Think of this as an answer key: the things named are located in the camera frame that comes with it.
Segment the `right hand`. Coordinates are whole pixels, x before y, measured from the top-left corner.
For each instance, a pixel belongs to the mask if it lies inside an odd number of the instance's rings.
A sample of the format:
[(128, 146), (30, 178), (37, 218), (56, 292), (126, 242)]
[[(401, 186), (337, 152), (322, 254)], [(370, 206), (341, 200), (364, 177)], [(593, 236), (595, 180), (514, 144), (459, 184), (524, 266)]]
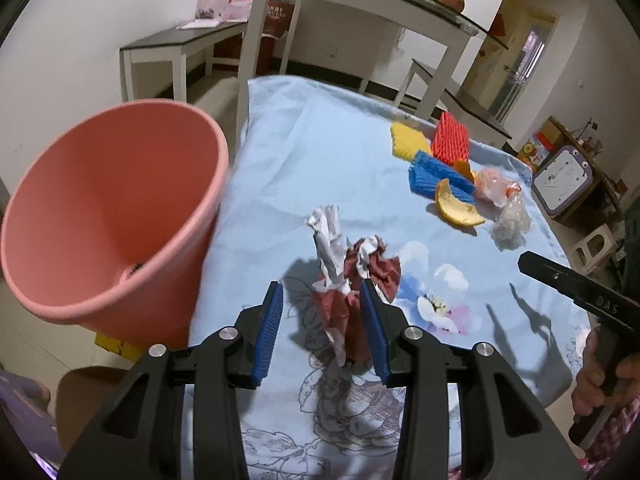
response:
[(640, 367), (638, 353), (627, 356), (616, 368), (617, 390), (606, 396), (602, 390), (605, 371), (597, 359), (600, 328), (594, 328), (587, 337), (582, 368), (576, 376), (576, 386), (570, 398), (576, 415), (588, 416), (602, 405), (614, 406), (618, 411), (631, 404), (639, 394)]

